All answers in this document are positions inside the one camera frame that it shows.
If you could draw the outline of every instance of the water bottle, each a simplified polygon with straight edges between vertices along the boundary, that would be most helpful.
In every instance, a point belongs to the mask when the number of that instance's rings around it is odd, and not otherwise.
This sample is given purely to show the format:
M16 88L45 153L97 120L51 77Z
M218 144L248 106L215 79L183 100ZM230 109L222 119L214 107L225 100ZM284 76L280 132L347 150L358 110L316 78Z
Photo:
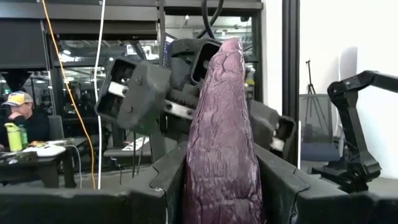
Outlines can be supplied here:
M29 142L27 141L26 128L22 124L19 125L19 132L21 133L22 148L26 149L29 146Z
M19 152L23 150L21 141L21 132L18 126L14 123L6 123L8 142L10 144L11 152Z

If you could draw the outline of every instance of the screw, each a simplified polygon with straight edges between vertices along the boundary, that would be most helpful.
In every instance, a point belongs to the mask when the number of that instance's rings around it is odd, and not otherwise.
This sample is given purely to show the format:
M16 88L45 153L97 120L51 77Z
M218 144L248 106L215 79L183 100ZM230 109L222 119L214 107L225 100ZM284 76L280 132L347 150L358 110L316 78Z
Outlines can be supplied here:
M142 78L141 77L136 77L136 83L138 85L142 85Z
M132 112L132 106L127 106L126 107L126 111L129 112L129 113Z
M166 104L166 110L171 110L173 106L171 104Z

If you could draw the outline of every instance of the white paper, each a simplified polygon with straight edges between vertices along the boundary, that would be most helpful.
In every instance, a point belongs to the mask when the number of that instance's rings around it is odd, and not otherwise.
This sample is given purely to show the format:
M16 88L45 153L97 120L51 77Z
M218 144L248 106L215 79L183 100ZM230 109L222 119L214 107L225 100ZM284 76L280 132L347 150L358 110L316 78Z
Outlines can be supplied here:
M141 137L136 139L136 150L140 149L142 146L149 142L149 138ZM134 150L134 142L128 144L122 151L133 151Z

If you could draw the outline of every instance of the computer monitor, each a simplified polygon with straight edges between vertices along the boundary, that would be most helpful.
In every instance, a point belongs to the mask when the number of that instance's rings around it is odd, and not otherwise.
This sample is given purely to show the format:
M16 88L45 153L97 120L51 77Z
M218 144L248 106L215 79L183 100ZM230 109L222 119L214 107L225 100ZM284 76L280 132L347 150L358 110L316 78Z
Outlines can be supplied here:
M164 54L163 54L163 67L170 67L170 55L168 55L168 49L170 47L170 44L177 40L176 37L166 34L165 35L165 40L164 40Z

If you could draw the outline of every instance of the purple plush object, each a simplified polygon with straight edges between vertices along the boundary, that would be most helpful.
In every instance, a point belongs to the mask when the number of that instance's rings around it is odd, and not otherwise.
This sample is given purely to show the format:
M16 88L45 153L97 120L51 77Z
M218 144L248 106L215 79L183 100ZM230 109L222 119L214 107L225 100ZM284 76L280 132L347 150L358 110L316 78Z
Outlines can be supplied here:
M229 39L211 59L191 125L184 223L264 223L252 145L242 44Z

